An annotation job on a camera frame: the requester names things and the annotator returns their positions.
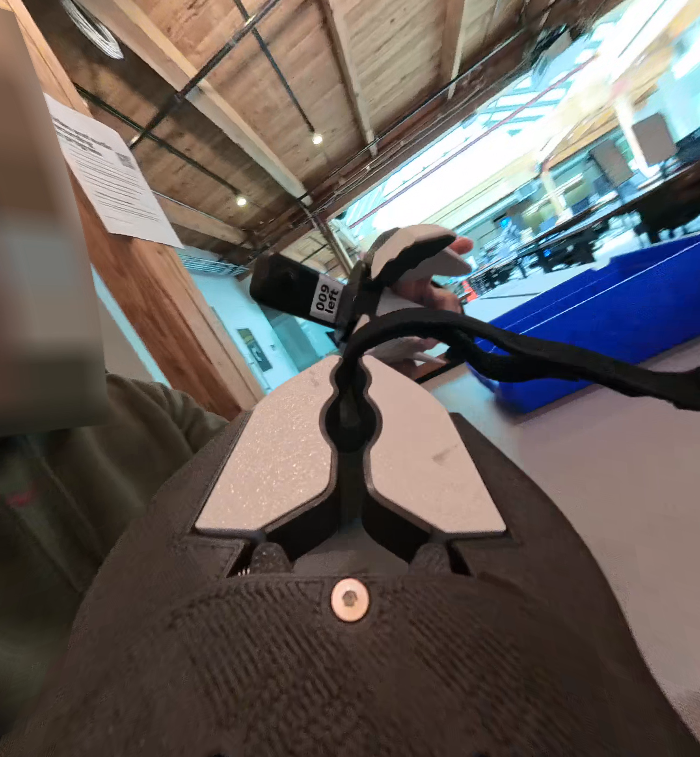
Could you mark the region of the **person's olive sweatshirt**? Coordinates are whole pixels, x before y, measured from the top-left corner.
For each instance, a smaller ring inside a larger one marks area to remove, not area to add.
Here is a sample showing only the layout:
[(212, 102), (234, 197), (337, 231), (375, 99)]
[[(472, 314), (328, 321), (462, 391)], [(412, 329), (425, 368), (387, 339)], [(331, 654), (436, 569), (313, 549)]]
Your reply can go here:
[(0, 739), (63, 655), (128, 525), (227, 425), (189, 394), (106, 372), (101, 425), (0, 438)]

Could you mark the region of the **silver ventilation duct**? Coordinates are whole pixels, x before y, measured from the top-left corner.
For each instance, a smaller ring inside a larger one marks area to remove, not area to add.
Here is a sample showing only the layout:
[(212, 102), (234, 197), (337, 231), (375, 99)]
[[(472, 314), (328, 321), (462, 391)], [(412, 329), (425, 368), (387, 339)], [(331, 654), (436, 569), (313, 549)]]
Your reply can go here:
[(77, 1), (59, 1), (59, 4), (78, 32), (98, 51), (114, 61), (125, 58), (113, 33), (84, 5)]

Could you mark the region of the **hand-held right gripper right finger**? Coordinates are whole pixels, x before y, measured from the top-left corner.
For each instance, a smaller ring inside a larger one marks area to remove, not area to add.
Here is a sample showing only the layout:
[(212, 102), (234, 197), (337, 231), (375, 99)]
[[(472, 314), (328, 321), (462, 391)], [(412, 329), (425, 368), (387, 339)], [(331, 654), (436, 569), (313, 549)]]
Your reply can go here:
[(365, 531), (412, 561), (424, 544), (503, 537), (507, 526), (450, 413), (375, 357), (362, 359), (376, 427), (364, 451)]

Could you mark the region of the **white paper notice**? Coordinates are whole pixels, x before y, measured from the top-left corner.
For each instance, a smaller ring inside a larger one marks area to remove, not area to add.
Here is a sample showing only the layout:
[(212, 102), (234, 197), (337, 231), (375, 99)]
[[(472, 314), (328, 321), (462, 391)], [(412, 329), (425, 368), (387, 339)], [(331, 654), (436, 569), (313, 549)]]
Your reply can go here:
[(109, 233), (181, 248), (182, 243), (118, 133), (44, 95), (71, 172)]

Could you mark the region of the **wooden column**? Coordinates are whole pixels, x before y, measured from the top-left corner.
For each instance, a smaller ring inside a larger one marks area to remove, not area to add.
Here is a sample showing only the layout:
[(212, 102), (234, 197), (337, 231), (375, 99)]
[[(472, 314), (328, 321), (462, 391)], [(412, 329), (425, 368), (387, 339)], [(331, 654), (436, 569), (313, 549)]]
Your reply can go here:
[(160, 375), (229, 420), (252, 409), (263, 391), (175, 249), (109, 232), (66, 135), (56, 130), (93, 271)]

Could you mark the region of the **person's left hand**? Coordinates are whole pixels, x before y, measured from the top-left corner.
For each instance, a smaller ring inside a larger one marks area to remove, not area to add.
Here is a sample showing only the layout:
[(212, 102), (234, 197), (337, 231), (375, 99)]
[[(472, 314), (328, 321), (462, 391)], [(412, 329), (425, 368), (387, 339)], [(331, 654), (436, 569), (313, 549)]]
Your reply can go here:
[[(458, 237), (449, 245), (451, 250), (460, 256), (467, 256), (472, 250), (474, 243), (467, 237)], [(415, 304), (433, 310), (446, 310), (452, 313), (464, 314), (464, 308), (458, 297), (447, 289), (442, 289), (432, 283), (432, 279), (417, 279), (410, 281), (397, 281), (393, 284), (392, 291), (399, 297)], [(425, 352), (434, 348), (436, 339), (419, 339), (417, 352)]]

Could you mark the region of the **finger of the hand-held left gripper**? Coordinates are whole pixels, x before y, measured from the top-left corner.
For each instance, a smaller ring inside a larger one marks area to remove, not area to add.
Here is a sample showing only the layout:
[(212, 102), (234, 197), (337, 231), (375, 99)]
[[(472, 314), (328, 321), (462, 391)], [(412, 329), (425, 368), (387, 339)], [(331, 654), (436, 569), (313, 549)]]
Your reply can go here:
[(371, 355), (388, 365), (408, 361), (442, 367), (447, 364), (447, 359), (429, 354), (429, 350), (438, 344), (439, 341), (435, 338), (393, 338), (373, 347), (365, 347), (364, 354)]
[(442, 226), (420, 224), (398, 229), (368, 263), (370, 283), (399, 283), (458, 278), (471, 273), (471, 266), (452, 244), (457, 235)]

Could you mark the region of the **large blue bin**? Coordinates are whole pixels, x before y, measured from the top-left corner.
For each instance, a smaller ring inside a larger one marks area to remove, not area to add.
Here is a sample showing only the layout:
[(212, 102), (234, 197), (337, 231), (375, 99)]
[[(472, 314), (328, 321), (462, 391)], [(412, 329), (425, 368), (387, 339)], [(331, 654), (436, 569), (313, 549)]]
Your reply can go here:
[(700, 337), (700, 233), (616, 255), (502, 315), (477, 319), (643, 363)]

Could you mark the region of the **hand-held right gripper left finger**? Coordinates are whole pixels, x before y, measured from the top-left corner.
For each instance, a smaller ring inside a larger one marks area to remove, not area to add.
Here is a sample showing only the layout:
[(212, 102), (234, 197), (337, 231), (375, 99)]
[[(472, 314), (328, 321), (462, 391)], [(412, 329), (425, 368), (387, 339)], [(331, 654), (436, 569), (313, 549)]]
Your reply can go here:
[(274, 389), (247, 417), (195, 521), (204, 535), (279, 544), (303, 556), (338, 528), (336, 452), (322, 421), (336, 397), (328, 356)]

